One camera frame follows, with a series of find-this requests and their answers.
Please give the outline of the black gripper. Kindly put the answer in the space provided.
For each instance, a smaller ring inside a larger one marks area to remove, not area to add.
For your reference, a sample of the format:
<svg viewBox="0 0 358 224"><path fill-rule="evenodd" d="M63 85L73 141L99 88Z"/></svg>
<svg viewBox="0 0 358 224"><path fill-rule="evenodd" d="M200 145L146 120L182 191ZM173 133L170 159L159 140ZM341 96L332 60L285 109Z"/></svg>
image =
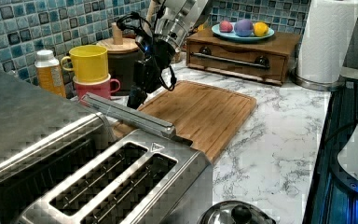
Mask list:
<svg viewBox="0 0 358 224"><path fill-rule="evenodd" d="M127 107L137 109L145 102L147 93L152 93L160 87L173 91L176 76L171 67L175 54L174 48L164 40L156 37L138 35L135 43L144 54L141 61L134 64L134 84L131 87ZM171 85L168 86L162 78L162 71L168 68L171 73Z"/></svg>

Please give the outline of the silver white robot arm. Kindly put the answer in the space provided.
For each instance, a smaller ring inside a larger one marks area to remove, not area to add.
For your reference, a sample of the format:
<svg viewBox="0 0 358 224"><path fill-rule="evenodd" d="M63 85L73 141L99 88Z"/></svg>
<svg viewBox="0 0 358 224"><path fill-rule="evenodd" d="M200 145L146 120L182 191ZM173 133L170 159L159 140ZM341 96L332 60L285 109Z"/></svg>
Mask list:
<svg viewBox="0 0 358 224"><path fill-rule="evenodd" d="M134 28L135 43L144 54L133 68L133 82L127 106L137 109L148 93L163 87L173 91L177 82L171 63L185 42L188 33L205 23L213 0L154 0L160 4L158 15L149 34Z"/></svg>

